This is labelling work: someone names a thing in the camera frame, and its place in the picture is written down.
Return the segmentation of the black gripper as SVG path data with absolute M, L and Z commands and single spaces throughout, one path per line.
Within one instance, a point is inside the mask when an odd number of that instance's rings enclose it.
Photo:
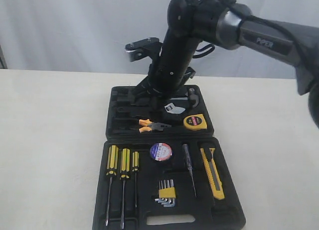
M 152 60 L 148 75 L 128 93 L 130 106 L 161 110 L 170 96 L 194 73 L 186 73 L 196 50 L 195 38 L 165 38 L 159 57 Z

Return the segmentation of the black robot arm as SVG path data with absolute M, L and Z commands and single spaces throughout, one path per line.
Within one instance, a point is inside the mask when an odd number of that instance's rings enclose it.
M 237 0 L 171 0 L 163 42 L 147 38 L 126 45 L 131 61 L 150 57 L 147 76 L 134 88 L 160 107 L 194 71 L 198 45 L 235 50 L 245 46 L 295 69 L 299 95 L 308 95 L 314 123 L 319 121 L 319 30 L 316 27 L 256 17 Z

